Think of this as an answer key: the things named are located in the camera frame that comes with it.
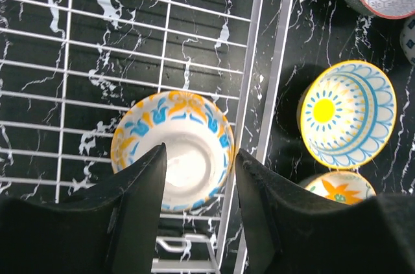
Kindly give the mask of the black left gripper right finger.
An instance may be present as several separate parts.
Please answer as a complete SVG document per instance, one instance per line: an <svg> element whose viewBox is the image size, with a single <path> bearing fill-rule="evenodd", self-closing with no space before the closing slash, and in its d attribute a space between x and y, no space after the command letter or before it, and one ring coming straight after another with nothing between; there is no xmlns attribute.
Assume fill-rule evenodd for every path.
<svg viewBox="0 0 415 274"><path fill-rule="evenodd" d="M414 198L317 196L246 150L235 158L251 273L413 273Z"/></svg>

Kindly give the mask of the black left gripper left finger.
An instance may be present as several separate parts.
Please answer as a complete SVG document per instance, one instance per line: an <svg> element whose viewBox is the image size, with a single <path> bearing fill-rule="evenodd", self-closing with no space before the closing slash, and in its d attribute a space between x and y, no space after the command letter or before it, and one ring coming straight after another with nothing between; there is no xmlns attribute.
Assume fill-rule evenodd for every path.
<svg viewBox="0 0 415 274"><path fill-rule="evenodd" d="M159 144L60 203L1 198L2 273L150 273L167 171Z"/></svg>

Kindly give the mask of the orange flower leaf bowl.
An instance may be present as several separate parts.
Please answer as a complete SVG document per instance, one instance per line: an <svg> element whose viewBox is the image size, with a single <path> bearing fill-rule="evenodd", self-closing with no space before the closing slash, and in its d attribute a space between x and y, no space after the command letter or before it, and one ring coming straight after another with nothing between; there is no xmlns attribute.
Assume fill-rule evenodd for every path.
<svg viewBox="0 0 415 274"><path fill-rule="evenodd" d="M358 173L345 170L313 175L298 184L309 192L347 205L376 195L367 179Z"/></svg>

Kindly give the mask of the orange blue swirl bowl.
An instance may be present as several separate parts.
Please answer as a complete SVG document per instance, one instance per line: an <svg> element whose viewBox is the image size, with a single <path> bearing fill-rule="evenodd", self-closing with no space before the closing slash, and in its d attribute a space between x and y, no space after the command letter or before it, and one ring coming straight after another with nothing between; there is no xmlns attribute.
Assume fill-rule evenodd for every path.
<svg viewBox="0 0 415 274"><path fill-rule="evenodd" d="M167 151L162 211L195 209L220 191L235 149L230 123L214 103L187 91L164 91L140 100L113 134L113 172L161 143Z"/></svg>

